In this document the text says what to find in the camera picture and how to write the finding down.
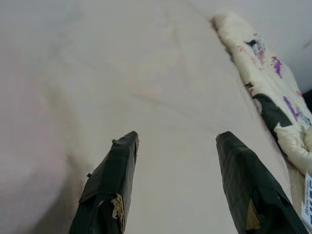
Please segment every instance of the white bed sheet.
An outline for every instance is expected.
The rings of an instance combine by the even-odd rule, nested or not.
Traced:
[[[141,142],[127,234],[236,232],[215,146],[224,131],[257,153],[291,199],[278,147],[216,32],[192,6],[177,0],[4,4],[3,37],[48,99],[74,160],[64,187],[50,188],[55,196],[44,203],[38,233],[66,233],[79,197],[70,189],[79,185],[76,171],[85,176],[111,140],[131,130]],[[27,206],[34,212],[23,229],[42,218],[36,204],[18,215],[5,210],[7,233],[24,231],[10,220],[23,222]]]

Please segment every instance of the black taped object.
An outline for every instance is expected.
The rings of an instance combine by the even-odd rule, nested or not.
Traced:
[[[239,234],[308,234],[280,184],[231,132],[217,136],[226,195]]]
[[[123,234],[131,202],[139,139],[130,132],[89,176],[70,234]]]

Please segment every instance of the bed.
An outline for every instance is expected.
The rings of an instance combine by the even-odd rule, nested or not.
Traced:
[[[216,31],[189,4],[57,0],[33,7],[35,14],[29,1],[6,4],[0,48],[37,86],[41,111],[53,116],[63,144],[55,161],[63,164],[31,160],[20,166],[18,183],[3,183],[12,187],[1,201],[3,233],[66,233],[86,174],[112,139],[132,130],[140,149],[127,234],[236,232],[215,146],[225,131],[258,155],[292,199],[280,149]],[[33,184],[36,201],[32,193],[14,199],[20,183],[32,183],[23,170],[38,167],[32,176],[46,169],[51,176]]]

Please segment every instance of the blanket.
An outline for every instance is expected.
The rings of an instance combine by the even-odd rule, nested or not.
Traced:
[[[289,67],[236,14],[215,15],[213,22],[279,147],[301,173],[311,172],[312,114]]]

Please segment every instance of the wall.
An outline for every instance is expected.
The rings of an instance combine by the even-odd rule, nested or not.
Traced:
[[[312,89],[311,0],[187,0],[202,14],[234,11],[264,35],[292,69],[301,92]]]

